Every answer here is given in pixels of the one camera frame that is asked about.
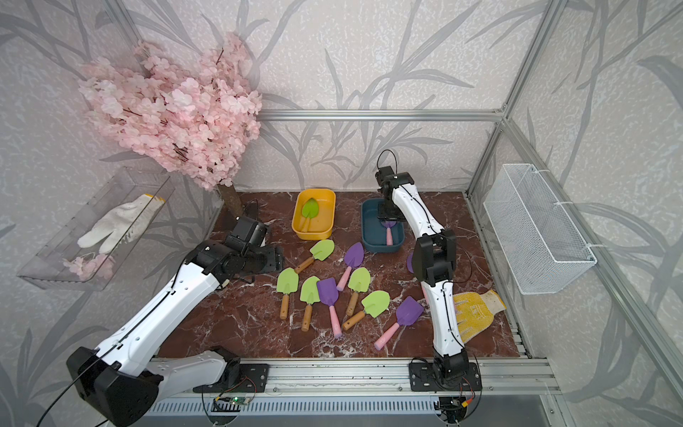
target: yellow tray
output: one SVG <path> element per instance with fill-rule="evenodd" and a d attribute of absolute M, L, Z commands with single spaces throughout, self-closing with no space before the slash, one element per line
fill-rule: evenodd
<path fill-rule="evenodd" d="M 301 216 L 301 208 L 314 198 L 318 201 L 318 216 L 311 219 L 308 232 L 303 232 L 303 224 L 306 218 Z M 303 240 L 324 240 L 332 235 L 332 225 L 335 222 L 335 202 L 337 195 L 328 189 L 307 189 L 299 193 L 296 198 L 294 218 L 292 218 L 292 230 Z"/>

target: white glove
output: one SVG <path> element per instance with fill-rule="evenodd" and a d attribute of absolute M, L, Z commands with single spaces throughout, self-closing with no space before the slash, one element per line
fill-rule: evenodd
<path fill-rule="evenodd" d="M 143 194 L 130 203 L 116 206 L 104 214 L 93 228 L 79 239 L 78 244 L 80 247 L 91 247 L 109 236 L 99 250 L 99 253 L 109 253 L 122 238 L 122 241 L 127 243 L 140 237 L 163 204 L 164 199 Z"/>

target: work glove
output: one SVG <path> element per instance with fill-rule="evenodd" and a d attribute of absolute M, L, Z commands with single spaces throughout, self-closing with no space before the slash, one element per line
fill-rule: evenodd
<path fill-rule="evenodd" d="M 91 247 L 107 237 L 101 244 L 99 253 L 109 253 L 119 240 L 127 243 L 137 239 L 147 229 L 154 214 L 164 202 L 165 200 L 160 197 L 143 194 L 132 202 L 116 206 L 104 214 L 93 228 L 79 239 L 79 246 Z"/>
<path fill-rule="evenodd" d="M 456 304 L 458 331 L 463 343 L 491 326 L 493 315 L 505 310 L 505 304 L 494 290 L 489 290 L 483 295 L 463 292 L 453 295 L 453 300 Z"/>

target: red marble surface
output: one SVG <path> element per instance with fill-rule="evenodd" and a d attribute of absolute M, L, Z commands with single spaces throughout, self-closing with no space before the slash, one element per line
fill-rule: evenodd
<path fill-rule="evenodd" d="M 314 241 L 300 240 L 291 229 L 296 193 L 243 193 L 243 202 L 258 200 L 259 217 L 271 227 L 268 242 L 284 249 L 286 266 L 296 267 L 309 257 Z M 377 193 L 337 193 L 335 227 L 332 240 L 335 251 L 325 261 L 315 261 L 299 275 L 299 290 L 308 277 L 320 279 L 344 273 L 344 254 L 361 237 L 361 203 L 376 198 Z M 458 237 L 458 264 L 454 293 L 474 291 L 480 294 L 493 288 L 491 274 L 474 231 L 461 193 L 421 193 L 434 217 Z M 212 238 L 225 236 L 225 216 L 217 221 Z M 282 295 L 275 291 L 277 276 L 261 275 L 254 284 L 236 282 L 205 298 L 178 328 L 166 339 L 160 357 L 187 357 L 213 346 L 223 346 L 242 357 L 431 357 L 432 322 L 429 309 L 417 279 L 408 272 L 406 258 L 413 250 L 413 235 L 405 224 L 406 240 L 397 253 L 365 253 L 365 266 L 372 275 L 370 291 L 386 290 L 391 297 L 389 310 L 377 318 L 366 316 L 345 331 L 342 338 L 333 337 L 329 309 L 322 303 L 313 305 L 310 330 L 301 331 L 306 303 L 299 301 L 299 292 L 290 295 L 290 311 L 280 320 Z M 473 271 L 464 249 L 472 257 Z M 346 319 L 346 307 L 352 291 L 340 292 L 335 304 L 339 321 Z M 407 296 L 425 305 L 426 310 L 415 324 L 401 327 L 381 350 L 374 342 L 396 321 L 395 310 Z M 360 299 L 356 308 L 361 308 Z M 518 357 L 505 312 L 495 315 L 491 326 L 466 344 L 469 354 L 478 357 Z"/>

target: red wire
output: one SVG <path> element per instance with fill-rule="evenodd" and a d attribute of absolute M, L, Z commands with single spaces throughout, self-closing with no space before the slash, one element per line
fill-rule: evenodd
<path fill-rule="evenodd" d="M 462 377 L 462 379 L 464 379 L 467 382 L 467 385 L 470 386 L 470 391 L 472 392 L 472 400 L 474 400 L 474 398 L 477 397 L 477 395 L 475 394 L 474 389 L 472 388 L 472 384 L 470 384 L 469 381 L 467 381 L 467 378 Z"/>
<path fill-rule="evenodd" d="M 251 381 L 251 384 L 254 386 L 254 395 L 251 397 L 251 400 L 254 400 L 254 398 L 256 397 L 256 383 L 254 383 L 253 380 L 249 377 L 247 377 L 247 379 Z"/>

